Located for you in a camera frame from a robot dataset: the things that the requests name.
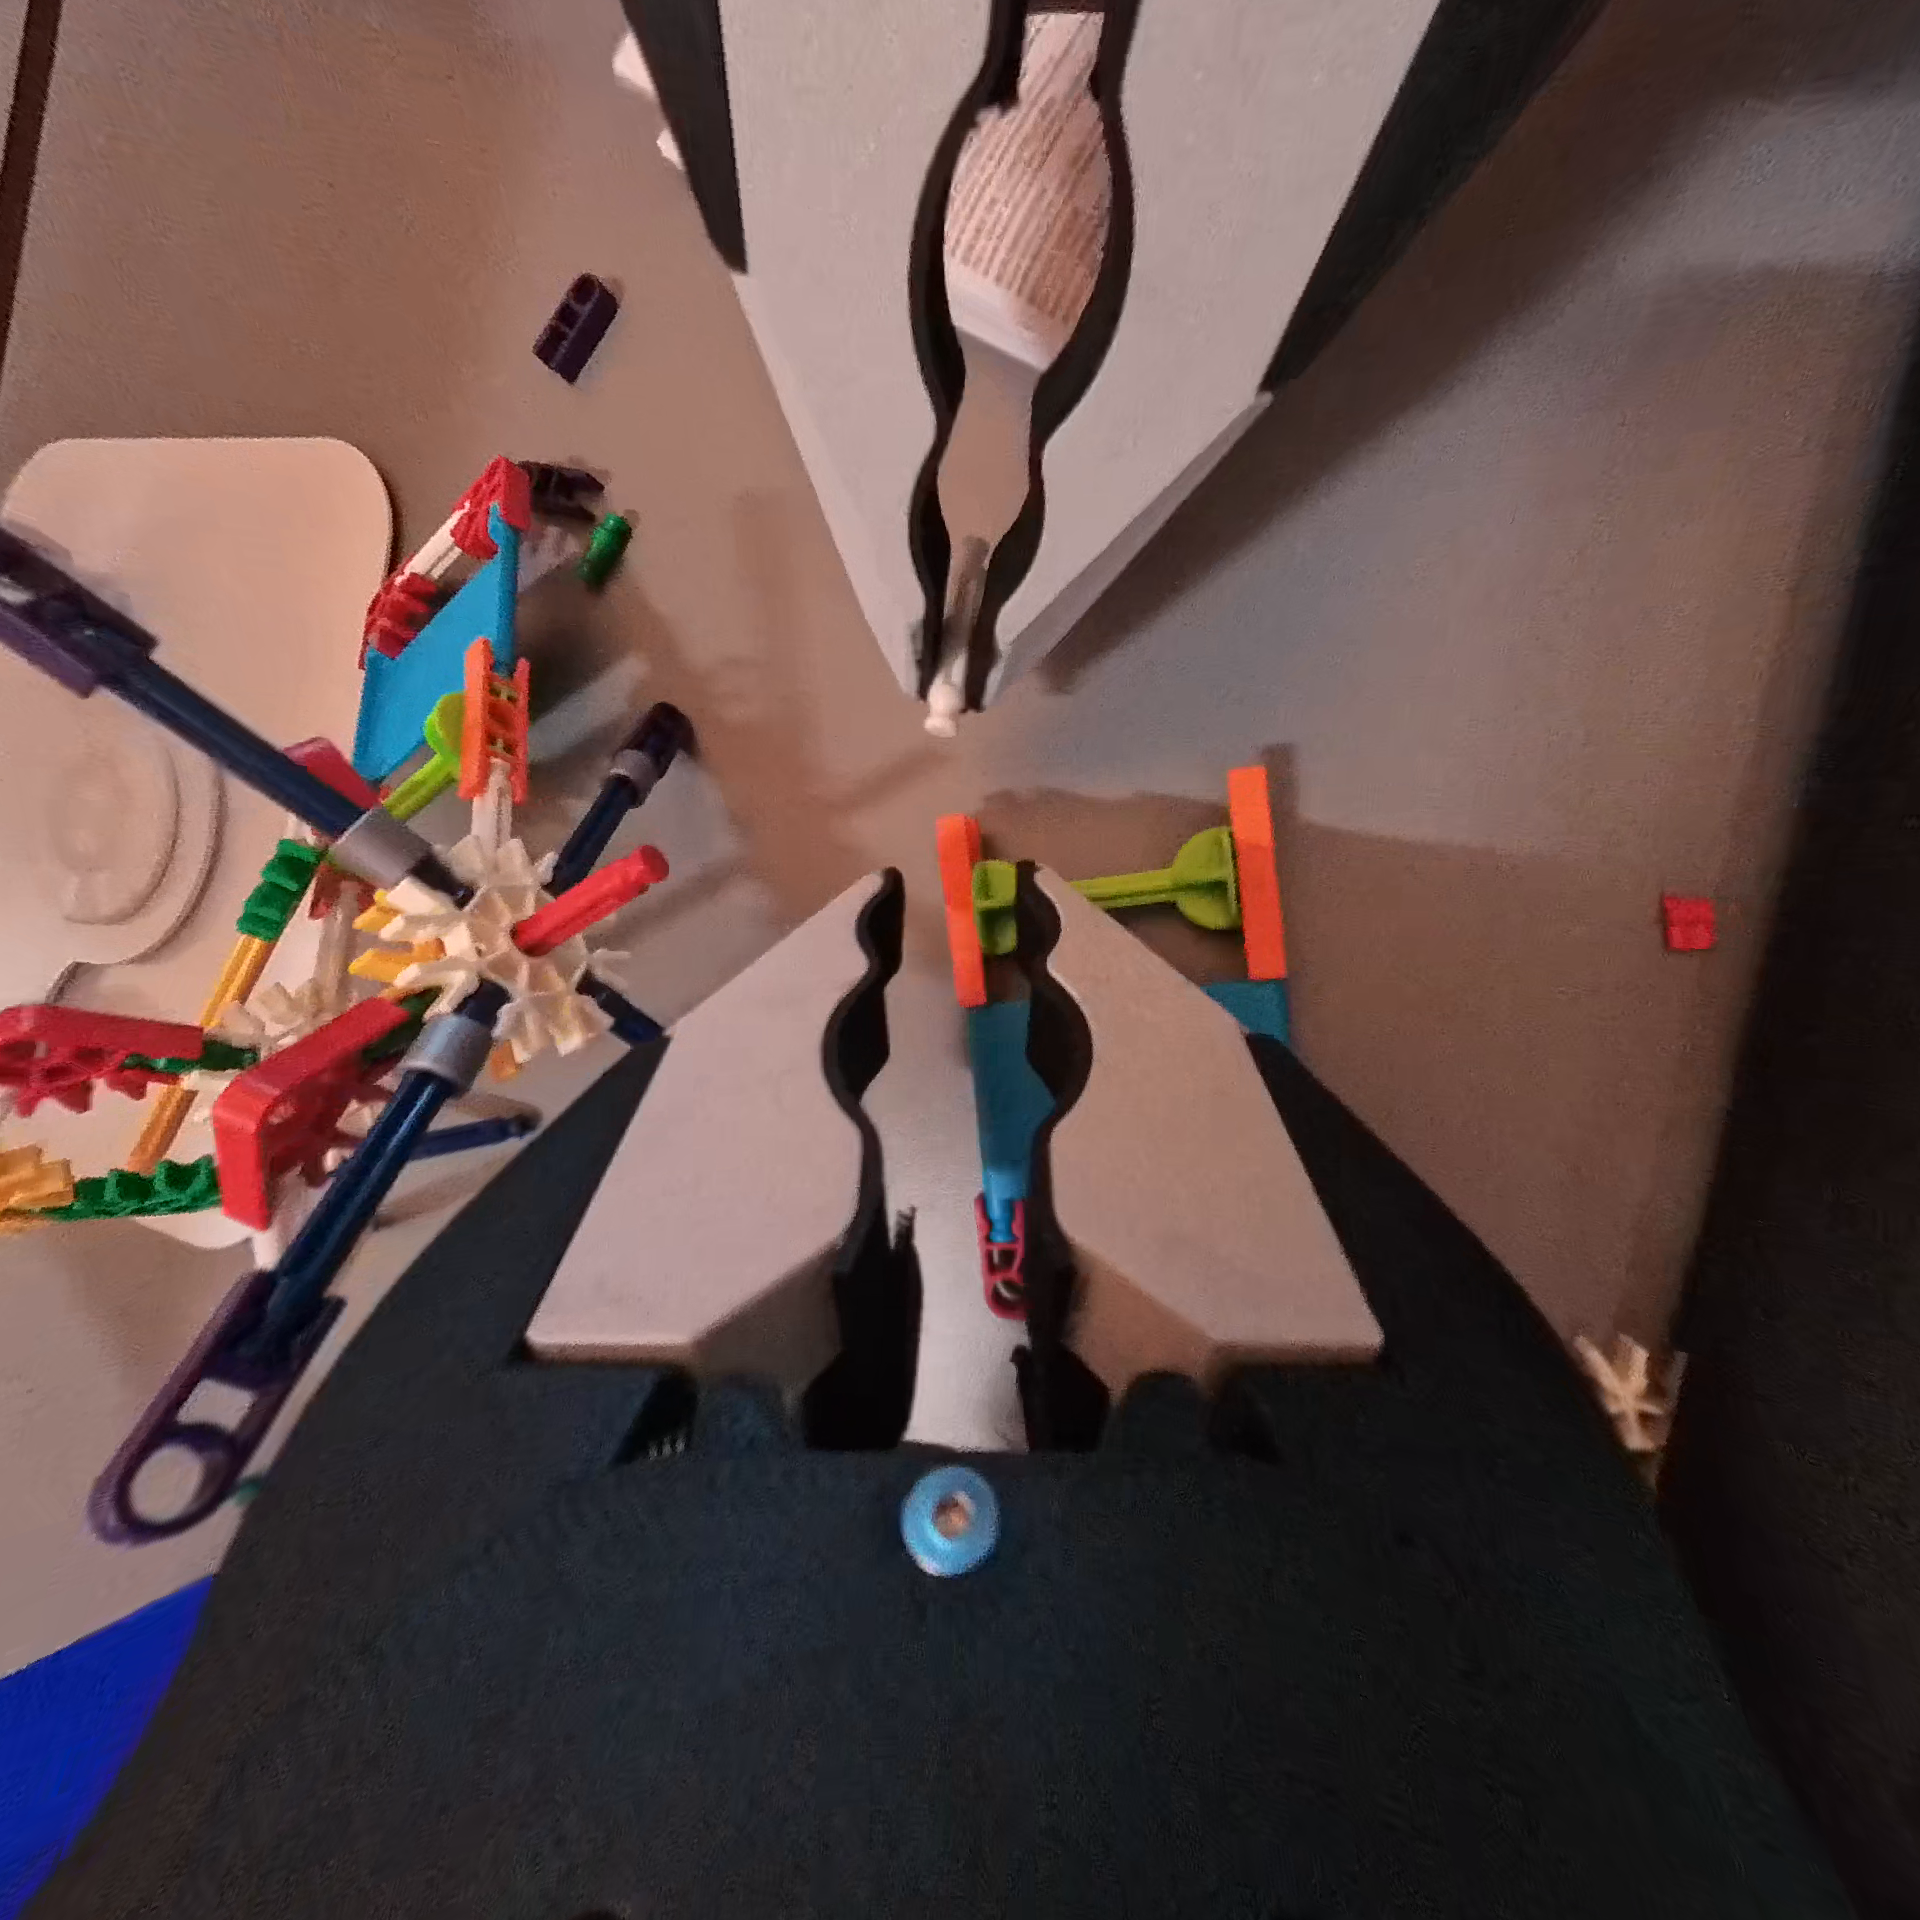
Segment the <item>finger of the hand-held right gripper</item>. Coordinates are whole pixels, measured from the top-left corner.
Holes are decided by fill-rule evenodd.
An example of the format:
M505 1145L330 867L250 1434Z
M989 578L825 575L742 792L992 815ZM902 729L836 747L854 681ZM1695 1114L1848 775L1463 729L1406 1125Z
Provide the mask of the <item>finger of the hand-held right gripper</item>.
M935 442L910 319L920 189L986 3L722 3L736 297L872 644L916 685L908 509Z
M1261 383L1432 23L1432 3L1109 4L1116 320L1062 421L1033 394L1039 528L992 555L973 708L1037 666L1266 408Z

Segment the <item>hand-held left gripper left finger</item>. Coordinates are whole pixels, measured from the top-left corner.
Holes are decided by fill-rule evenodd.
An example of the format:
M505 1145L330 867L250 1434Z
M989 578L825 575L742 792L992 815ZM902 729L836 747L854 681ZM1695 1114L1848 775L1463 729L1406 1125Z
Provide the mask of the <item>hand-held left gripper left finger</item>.
M853 882L669 1028L522 1331L542 1361L825 1369L832 1273L877 1199L847 1017L898 972L895 868Z

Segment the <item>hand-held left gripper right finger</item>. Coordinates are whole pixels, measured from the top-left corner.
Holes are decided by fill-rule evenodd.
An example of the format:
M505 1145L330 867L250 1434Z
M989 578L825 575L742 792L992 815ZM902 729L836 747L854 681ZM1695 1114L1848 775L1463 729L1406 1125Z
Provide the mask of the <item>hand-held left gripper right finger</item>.
M1372 1362L1382 1331L1260 1073L1201 988L1055 871L1017 867L1031 1154L1024 1346L1103 1394L1144 1376Z

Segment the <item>blue panel toy seat assembly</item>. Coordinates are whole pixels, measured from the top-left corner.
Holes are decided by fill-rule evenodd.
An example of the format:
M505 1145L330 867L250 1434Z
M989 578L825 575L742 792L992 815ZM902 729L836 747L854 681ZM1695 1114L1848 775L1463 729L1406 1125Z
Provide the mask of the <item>blue panel toy seat assembly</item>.
M986 858L969 815L935 823L950 977L965 1013L981 1189L973 1202L985 1306L1024 1322L1025 1201L1048 1092L1025 1060L1024 999L989 999L989 962L1017 955L1017 867ZM1240 939L1242 978L1207 986L1242 1033L1288 1042L1288 962L1273 792L1266 768L1226 775L1226 823L1185 839L1156 871L1082 877L1072 890L1109 914L1172 907Z

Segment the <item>colourful toy wheel model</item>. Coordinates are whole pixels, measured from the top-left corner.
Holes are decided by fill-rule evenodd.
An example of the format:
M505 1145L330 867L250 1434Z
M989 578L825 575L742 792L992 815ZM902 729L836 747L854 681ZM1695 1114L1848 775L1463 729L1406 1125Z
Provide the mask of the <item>colourful toy wheel model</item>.
M588 937L666 875L657 849L610 859L607 843L688 753L680 708L638 721L556 855L517 834L521 583L578 562L589 531L537 520L517 459L482 469L367 603L352 753L272 745L161 668L132 615L5 532L5 648L74 698L112 696L298 827L245 899L199 1017L5 1008L5 1116L151 1105L125 1163L92 1177L33 1145L5 1152L9 1233L218 1213L256 1256L94 1481L87 1528L108 1545L172 1540L234 1497L412 1163L540 1121L444 1128L444 1112L546 1051L663 1035Z

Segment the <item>white toy rod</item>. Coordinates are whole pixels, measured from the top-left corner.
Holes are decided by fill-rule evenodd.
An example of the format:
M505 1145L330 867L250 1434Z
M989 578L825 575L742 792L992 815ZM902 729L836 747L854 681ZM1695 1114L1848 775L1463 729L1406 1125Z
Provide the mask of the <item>white toy rod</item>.
M943 623L922 698L922 732L936 740L953 740L966 711L969 648L986 564L989 543L983 536L969 536L953 549Z

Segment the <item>blue plastic bin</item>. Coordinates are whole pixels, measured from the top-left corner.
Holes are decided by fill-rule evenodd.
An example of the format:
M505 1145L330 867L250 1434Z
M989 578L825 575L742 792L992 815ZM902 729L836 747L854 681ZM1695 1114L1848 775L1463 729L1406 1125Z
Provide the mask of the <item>blue plastic bin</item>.
M197 1580L5 1675L5 1917L24 1911L136 1749L208 1591Z

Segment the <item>white snowflake toy connector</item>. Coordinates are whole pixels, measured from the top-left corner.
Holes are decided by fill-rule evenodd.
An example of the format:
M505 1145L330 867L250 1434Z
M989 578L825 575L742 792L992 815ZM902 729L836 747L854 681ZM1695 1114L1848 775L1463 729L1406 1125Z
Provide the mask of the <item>white snowflake toy connector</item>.
M1652 1461L1665 1450L1689 1367L1682 1352L1652 1352L1624 1333L1606 1344L1576 1333L1573 1356L1624 1453Z

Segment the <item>white document stand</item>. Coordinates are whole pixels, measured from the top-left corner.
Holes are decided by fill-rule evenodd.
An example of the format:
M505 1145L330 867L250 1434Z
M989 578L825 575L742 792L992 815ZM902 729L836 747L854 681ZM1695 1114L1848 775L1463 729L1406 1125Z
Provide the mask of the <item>white document stand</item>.
M392 552L370 458L335 440L64 440L5 527L274 745L352 745L367 602ZM199 1013L297 821L108 692L1 660L1 1004Z

